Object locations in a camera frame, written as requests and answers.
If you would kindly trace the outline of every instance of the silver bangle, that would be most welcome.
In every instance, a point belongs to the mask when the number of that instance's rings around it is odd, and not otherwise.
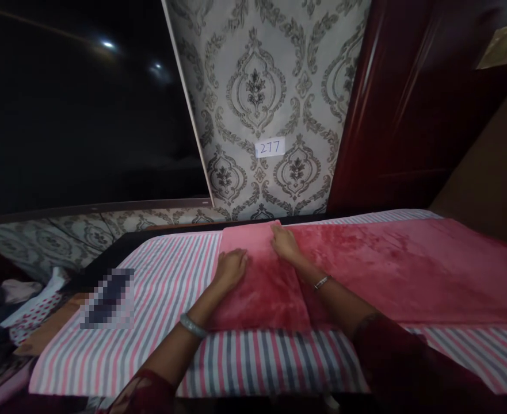
[[[321,288],[321,286],[324,285],[328,281],[329,278],[330,278],[329,276],[326,276],[320,282],[318,282],[315,285],[315,290],[319,290]]]
[[[196,335],[198,338],[204,339],[207,336],[207,331],[200,328],[198,325],[192,322],[192,319],[190,319],[186,313],[183,313],[180,316],[180,323],[182,324],[183,327],[185,327],[188,331]]]

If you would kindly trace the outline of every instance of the pink striped sheet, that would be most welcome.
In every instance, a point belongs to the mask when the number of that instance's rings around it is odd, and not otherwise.
[[[436,219],[425,210],[392,210],[320,222]],[[119,267],[135,269],[135,328],[80,329],[78,315],[56,335],[33,371],[32,393],[114,397],[181,312],[207,287],[220,232],[148,240]],[[507,329],[407,327],[430,346],[507,393]],[[219,332],[202,342],[177,390],[181,397],[291,392],[368,392],[349,341],[339,332]]]

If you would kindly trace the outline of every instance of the maroon door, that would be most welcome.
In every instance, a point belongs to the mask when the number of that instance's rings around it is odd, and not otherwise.
[[[507,96],[507,0],[373,0],[328,211],[429,206]]]

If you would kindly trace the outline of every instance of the red blanket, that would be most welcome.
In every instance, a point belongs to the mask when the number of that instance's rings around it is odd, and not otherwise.
[[[248,266],[240,284],[215,312],[211,330],[273,328],[310,330],[309,316],[295,270],[274,252],[271,224],[227,227],[219,252],[247,249]]]
[[[319,267],[397,322],[507,324],[507,244],[454,220],[288,229]],[[312,286],[274,254],[271,238],[269,224],[223,231],[220,248],[248,248],[251,266],[215,327],[333,328]]]

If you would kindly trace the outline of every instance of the damask wallpaper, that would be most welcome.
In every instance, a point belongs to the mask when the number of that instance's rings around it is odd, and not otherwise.
[[[38,281],[149,225],[326,209],[369,0],[167,4],[216,206],[0,225],[0,253]],[[285,155],[257,159],[255,142],[274,136]]]

